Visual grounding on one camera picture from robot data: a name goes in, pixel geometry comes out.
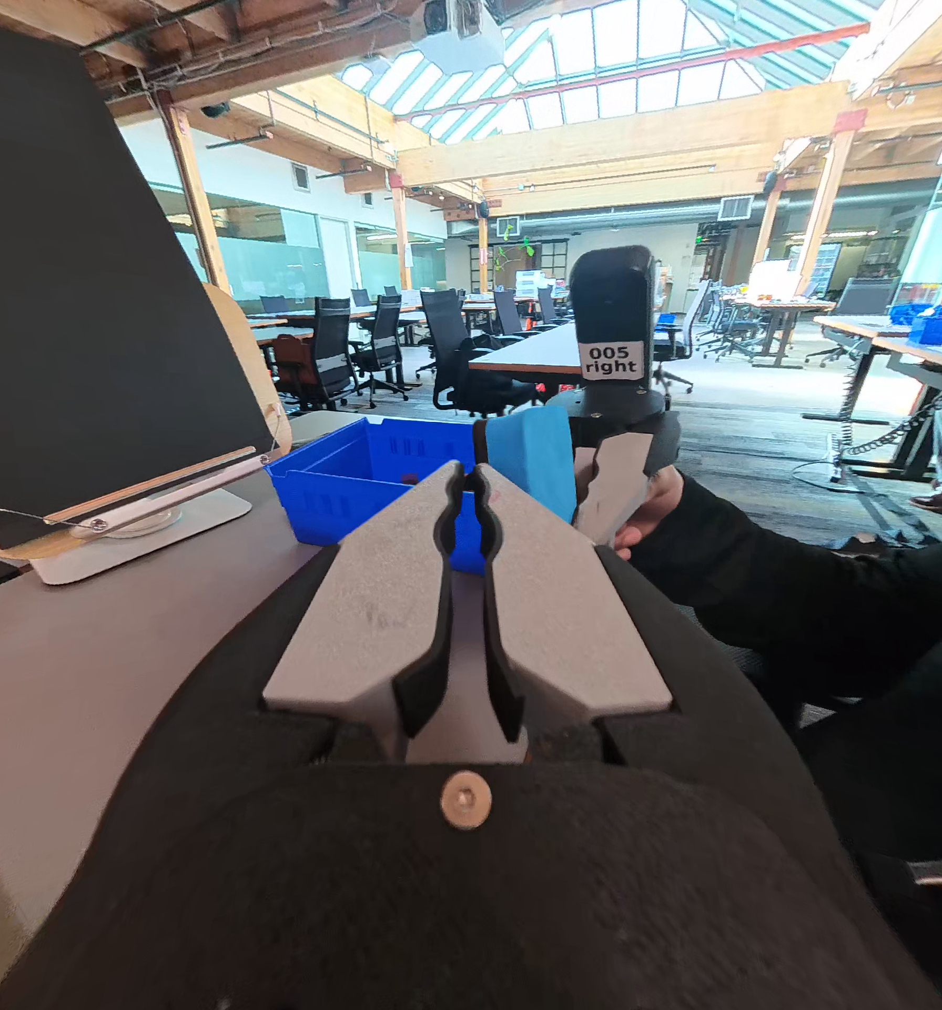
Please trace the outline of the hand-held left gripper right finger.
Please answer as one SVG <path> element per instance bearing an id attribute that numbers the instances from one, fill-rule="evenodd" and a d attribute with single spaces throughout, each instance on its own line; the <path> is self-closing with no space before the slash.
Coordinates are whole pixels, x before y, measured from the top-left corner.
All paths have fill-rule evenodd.
<path id="1" fill-rule="evenodd" d="M 487 684 L 505 738 L 668 711 L 674 699 L 604 549 L 488 463 L 473 478 Z"/>

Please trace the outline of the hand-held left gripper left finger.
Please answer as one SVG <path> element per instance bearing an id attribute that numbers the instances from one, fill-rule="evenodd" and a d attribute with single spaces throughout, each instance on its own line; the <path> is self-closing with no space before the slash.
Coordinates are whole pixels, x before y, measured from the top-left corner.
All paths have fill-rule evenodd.
<path id="1" fill-rule="evenodd" d="M 463 465 L 447 461 L 339 541 L 261 692 L 268 709 L 367 727 L 405 759 L 449 684 L 463 492 Z"/>

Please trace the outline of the blue whiteboard eraser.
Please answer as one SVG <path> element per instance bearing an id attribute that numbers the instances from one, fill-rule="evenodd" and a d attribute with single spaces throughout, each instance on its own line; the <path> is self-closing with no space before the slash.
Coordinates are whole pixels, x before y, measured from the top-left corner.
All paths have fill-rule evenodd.
<path id="1" fill-rule="evenodd" d="M 560 406 L 490 419 L 489 464 L 567 524 L 577 510 L 575 450 Z"/>

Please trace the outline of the blue plastic bin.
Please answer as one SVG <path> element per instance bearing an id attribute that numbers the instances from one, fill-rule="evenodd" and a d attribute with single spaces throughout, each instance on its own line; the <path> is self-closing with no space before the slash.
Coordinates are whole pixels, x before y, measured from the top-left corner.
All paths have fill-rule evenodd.
<path id="1" fill-rule="evenodd" d="M 412 586 L 424 574 L 439 575 L 443 562 L 457 572 L 484 574 L 481 525 L 475 497 L 461 497 L 459 514 L 443 543 L 433 541 L 439 512 L 393 503 L 452 461 L 464 473 L 475 463 L 467 423 L 386 418 L 359 419 L 267 466 L 276 495 L 298 541 L 313 546 L 342 543 L 340 557 L 363 562 L 375 587 Z"/>

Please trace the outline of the person's right forearm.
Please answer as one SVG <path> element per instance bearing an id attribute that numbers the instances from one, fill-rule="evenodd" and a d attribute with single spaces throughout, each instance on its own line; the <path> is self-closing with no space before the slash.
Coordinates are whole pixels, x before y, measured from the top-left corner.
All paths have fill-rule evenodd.
<path id="1" fill-rule="evenodd" d="M 693 478 L 629 562 L 719 641 L 814 696 L 879 697 L 942 642 L 942 543 L 847 557 L 783 537 Z"/>

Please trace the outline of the person's right hand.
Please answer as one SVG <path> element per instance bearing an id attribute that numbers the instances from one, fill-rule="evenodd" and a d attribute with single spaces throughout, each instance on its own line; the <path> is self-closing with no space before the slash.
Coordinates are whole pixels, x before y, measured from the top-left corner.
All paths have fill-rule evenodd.
<path id="1" fill-rule="evenodd" d="M 684 478 L 676 466 L 658 471 L 647 483 L 641 506 L 617 530 L 614 550 L 619 558 L 629 561 L 632 549 L 651 537 L 681 504 Z"/>

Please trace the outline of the office desk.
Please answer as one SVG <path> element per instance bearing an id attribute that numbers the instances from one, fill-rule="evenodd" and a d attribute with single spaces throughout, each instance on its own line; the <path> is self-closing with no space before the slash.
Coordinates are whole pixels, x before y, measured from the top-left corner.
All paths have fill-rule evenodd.
<path id="1" fill-rule="evenodd" d="M 877 315 L 831 315 L 815 318 L 823 335 L 854 360 L 847 374 L 843 398 L 834 412 L 804 412 L 802 418 L 833 425 L 828 436 L 826 461 L 835 484 L 846 484 L 851 476 L 905 482 L 928 480 L 932 470 L 933 423 L 929 413 L 937 395 L 942 394 L 942 347 L 913 344 L 909 327 L 897 325 Z M 877 420 L 856 418 L 860 393 L 875 361 L 887 357 L 889 371 L 920 384 L 906 428 L 896 435 L 891 429 L 879 436 L 879 448 L 892 447 L 889 461 L 868 459 L 870 449 L 849 450 L 855 424 L 881 426 Z"/>
<path id="2" fill-rule="evenodd" d="M 835 302 L 825 299 L 795 296 L 787 300 L 774 298 L 751 299 L 745 296 L 724 296 L 725 305 L 751 309 L 764 320 L 764 330 L 756 335 L 758 344 L 752 338 L 738 341 L 733 337 L 730 349 L 748 359 L 756 369 L 779 369 L 802 371 L 806 363 L 796 363 L 789 359 L 793 333 L 801 316 L 825 315 L 835 308 Z"/>
<path id="3" fill-rule="evenodd" d="M 566 323 L 515 341 L 469 361 L 470 372 L 488 373 L 546 385 L 651 385 L 658 363 L 674 360 L 686 349 L 679 329 L 669 327 L 650 336 L 603 335 L 578 339 L 574 323 Z"/>

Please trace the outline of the group of black office chairs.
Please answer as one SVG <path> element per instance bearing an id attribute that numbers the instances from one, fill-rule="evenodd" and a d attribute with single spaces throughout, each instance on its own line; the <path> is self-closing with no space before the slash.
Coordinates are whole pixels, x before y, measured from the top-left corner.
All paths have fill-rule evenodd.
<path id="1" fill-rule="evenodd" d="M 759 336 L 764 330 L 764 320 L 761 319 L 755 310 L 742 309 L 735 306 L 725 305 L 722 301 L 724 296 L 734 295 L 723 292 L 722 289 L 710 282 L 702 283 L 699 288 L 699 296 L 694 307 L 685 315 L 681 323 L 668 322 L 666 315 L 655 316 L 652 324 L 652 334 L 655 331 L 677 327 L 677 336 L 681 345 L 686 345 L 686 349 L 678 350 L 674 360 L 686 360 L 691 357 L 695 347 L 693 327 L 697 319 L 703 314 L 703 308 L 712 302 L 719 309 L 719 320 L 710 327 L 709 334 L 720 335 L 726 338 L 736 337 L 738 330 L 744 327 L 749 332 L 752 339 L 761 339 Z M 470 334 L 467 316 L 474 314 L 489 314 L 495 311 L 497 305 L 494 296 L 474 297 L 470 301 L 462 301 L 456 291 L 432 293 L 424 291 L 419 293 L 418 299 L 410 304 L 402 303 L 396 326 L 386 332 L 384 336 L 375 335 L 375 326 L 372 325 L 363 340 L 348 343 L 347 350 L 351 355 L 352 363 L 360 368 L 362 366 L 361 356 L 371 352 L 373 347 L 384 347 L 387 352 L 386 369 L 399 369 L 401 349 L 411 345 L 411 341 L 401 338 L 400 333 L 406 332 L 416 325 L 423 325 L 428 329 L 429 347 L 432 348 L 434 360 L 439 367 L 445 363 L 449 355 L 459 348 L 465 340 L 469 340 L 473 347 L 483 348 L 485 351 L 501 349 L 511 346 L 522 338 L 531 335 L 533 331 L 545 331 L 558 327 L 566 323 L 572 323 L 568 317 L 560 317 L 553 323 L 553 328 L 541 325 L 539 328 L 516 332 L 513 335 L 482 335 Z M 830 313 L 821 316 L 854 316 L 853 314 L 839 313 L 834 308 Z"/>

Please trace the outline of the brown chair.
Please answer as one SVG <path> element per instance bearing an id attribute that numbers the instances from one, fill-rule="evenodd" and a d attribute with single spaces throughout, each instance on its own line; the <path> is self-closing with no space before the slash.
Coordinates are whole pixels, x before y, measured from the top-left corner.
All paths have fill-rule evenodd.
<path id="1" fill-rule="evenodd" d="M 323 408 L 325 399 L 315 367 L 311 337 L 279 334 L 272 343 L 279 392 L 293 397 L 302 411 Z"/>

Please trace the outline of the red ceiling pipe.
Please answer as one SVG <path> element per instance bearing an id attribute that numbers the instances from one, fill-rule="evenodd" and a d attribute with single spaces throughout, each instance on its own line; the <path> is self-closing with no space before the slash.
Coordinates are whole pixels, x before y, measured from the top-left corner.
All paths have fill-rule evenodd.
<path id="1" fill-rule="evenodd" d="M 821 83 L 873 17 L 842 21 L 780 2 L 607 2 L 515 29 L 499 64 L 446 73 L 409 52 L 364 95 L 449 139 L 510 118 L 525 128 L 609 119 Z"/>

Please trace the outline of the white screen stand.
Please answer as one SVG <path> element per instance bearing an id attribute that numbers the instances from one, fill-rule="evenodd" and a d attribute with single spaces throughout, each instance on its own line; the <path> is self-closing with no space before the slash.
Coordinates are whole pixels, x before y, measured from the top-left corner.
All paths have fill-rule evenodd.
<path id="1" fill-rule="evenodd" d="M 68 520 L 74 545 L 31 560 L 31 565 L 45 585 L 75 584 L 243 518 L 251 511 L 250 502 L 226 487 L 260 472 L 278 448 L 226 462 L 144 497 L 97 507 L 87 518 Z"/>

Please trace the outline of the white ceiling projector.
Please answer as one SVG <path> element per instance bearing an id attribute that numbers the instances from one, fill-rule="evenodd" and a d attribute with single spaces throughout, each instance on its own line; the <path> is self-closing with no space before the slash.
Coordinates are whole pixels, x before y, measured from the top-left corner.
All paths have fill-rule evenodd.
<path id="1" fill-rule="evenodd" d="M 410 22 L 411 43 L 444 74 L 502 65 L 502 30 L 482 1 L 426 1 Z"/>

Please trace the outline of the blue storage bin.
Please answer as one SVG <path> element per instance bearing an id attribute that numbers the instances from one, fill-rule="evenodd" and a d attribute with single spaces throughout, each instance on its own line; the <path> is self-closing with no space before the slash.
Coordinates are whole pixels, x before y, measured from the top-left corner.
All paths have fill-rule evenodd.
<path id="1" fill-rule="evenodd" d="M 907 329 L 907 344 L 942 347 L 942 305 L 908 303 L 889 309 L 889 320 Z"/>

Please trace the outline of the black screen panel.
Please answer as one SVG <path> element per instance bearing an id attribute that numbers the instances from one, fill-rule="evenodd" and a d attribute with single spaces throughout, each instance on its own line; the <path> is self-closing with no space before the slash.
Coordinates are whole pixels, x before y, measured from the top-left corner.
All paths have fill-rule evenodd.
<path id="1" fill-rule="evenodd" d="M 81 57 L 0 27 L 0 557 L 274 424 Z"/>

